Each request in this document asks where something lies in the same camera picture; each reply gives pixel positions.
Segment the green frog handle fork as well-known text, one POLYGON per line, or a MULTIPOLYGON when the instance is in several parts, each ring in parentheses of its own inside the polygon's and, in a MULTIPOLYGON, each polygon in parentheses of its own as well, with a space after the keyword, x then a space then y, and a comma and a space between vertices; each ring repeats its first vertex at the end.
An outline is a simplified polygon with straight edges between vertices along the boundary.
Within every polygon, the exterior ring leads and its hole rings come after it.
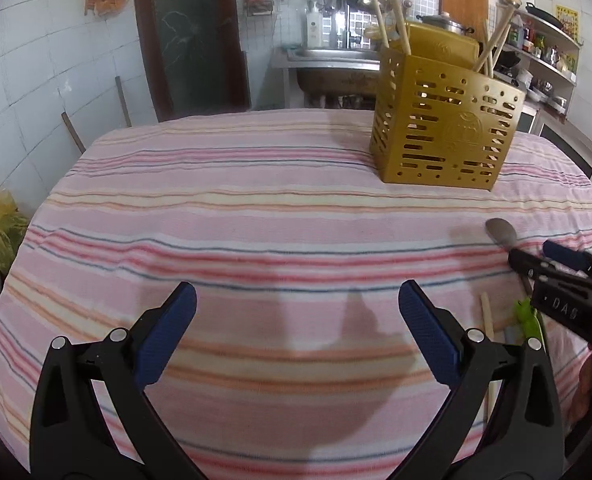
POLYGON ((525 298, 514 302, 514 315, 520 326, 523 338, 538 339, 543 346, 546 345, 546 333, 544 332, 543 322, 538 311, 531 305, 530 299, 525 298))

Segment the dark metal spoon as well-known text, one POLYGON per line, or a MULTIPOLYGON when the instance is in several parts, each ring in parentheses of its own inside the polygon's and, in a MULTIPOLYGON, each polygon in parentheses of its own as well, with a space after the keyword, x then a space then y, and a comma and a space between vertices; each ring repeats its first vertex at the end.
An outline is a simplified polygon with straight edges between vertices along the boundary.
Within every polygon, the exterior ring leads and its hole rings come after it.
POLYGON ((494 244, 509 252, 517 242, 514 226, 502 218, 491 218, 485 222, 485 229, 494 244))

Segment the yellow perforated utensil holder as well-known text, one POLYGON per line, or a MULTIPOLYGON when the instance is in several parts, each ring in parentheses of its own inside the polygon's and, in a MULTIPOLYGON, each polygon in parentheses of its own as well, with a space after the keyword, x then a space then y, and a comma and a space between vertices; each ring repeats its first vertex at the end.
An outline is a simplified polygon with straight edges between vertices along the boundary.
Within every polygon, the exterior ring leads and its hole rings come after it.
POLYGON ((512 84, 381 48, 370 140, 376 172, 385 183, 490 191, 524 101, 512 84))

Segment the white corner shelf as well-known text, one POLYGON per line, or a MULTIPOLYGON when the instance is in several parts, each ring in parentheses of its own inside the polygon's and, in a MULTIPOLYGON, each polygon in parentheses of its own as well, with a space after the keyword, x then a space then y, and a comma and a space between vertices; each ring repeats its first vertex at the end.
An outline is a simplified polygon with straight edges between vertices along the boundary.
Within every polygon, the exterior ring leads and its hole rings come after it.
POLYGON ((514 13, 503 47, 531 73, 525 86, 560 116, 568 113, 577 87, 581 43, 554 15, 526 3, 514 13))

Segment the pink striped tablecloth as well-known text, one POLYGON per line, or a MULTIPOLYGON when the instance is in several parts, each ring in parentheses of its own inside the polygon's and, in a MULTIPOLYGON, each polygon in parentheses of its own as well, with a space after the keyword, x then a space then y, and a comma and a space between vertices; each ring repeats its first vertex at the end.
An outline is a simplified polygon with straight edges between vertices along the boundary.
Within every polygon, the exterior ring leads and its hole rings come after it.
POLYGON ((491 191, 389 185, 372 116, 190 117, 96 140, 31 218, 0 296, 0 439, 29 460, 56 336, 96 341, 191 283, 195 318, 155 410, 213 479, 384 479, 446 396, 398 311, 421 285, 459 322, 512 330, 522 292, 487 220, 520 246, 592 249, 592 184, 519 134, 491 191))

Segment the steel cooking pot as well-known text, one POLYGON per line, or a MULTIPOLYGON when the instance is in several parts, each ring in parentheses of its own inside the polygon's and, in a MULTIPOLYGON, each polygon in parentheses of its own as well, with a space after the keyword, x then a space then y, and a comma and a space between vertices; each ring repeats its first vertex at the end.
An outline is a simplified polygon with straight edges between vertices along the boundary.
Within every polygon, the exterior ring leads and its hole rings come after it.
POLYGON ((416 18, 423 24, 435 26, 460 36, 473 35, 475 32, 473 27, 467 27, 457 21, 453 21, 448 12, 435 15, 418 15, 416 18))

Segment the rectangular wooden cutting board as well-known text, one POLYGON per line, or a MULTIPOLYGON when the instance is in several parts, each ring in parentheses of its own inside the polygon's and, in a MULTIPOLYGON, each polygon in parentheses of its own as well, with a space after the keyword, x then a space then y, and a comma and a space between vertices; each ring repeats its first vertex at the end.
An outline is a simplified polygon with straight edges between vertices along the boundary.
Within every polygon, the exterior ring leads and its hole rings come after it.
POLYGON ((439 0, 439 12, 448 13, 453 21, 479 29, 488 18, 489 0, 439 0))

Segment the steel sink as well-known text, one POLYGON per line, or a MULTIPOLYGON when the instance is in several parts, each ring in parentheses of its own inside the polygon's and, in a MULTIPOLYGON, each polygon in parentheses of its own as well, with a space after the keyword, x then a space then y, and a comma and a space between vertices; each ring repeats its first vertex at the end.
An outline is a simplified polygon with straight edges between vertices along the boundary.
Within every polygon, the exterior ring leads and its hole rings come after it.
POLYGON ((278 47, 270 66, 282 77, 287 108, 371 108, 375 103, 380 55, 372 50, 278 47))

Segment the white soap bottle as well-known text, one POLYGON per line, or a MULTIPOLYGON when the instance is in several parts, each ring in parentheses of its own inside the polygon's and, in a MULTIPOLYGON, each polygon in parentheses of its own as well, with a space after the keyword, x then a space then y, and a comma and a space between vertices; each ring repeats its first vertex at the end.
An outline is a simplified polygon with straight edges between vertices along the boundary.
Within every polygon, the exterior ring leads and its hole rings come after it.
POLYGON ((323 44, 322 14, 318 6, 310 2, 306 13, 306 45, 309 50, 319 49, 323 44))

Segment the dark glass door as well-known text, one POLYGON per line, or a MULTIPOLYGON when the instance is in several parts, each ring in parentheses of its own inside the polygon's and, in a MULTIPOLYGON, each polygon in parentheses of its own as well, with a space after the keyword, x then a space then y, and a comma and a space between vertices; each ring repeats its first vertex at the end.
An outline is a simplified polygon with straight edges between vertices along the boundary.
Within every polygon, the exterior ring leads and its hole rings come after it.
POLYGON ((157 119, 250 107, 236 0, 134 0, 157 119))

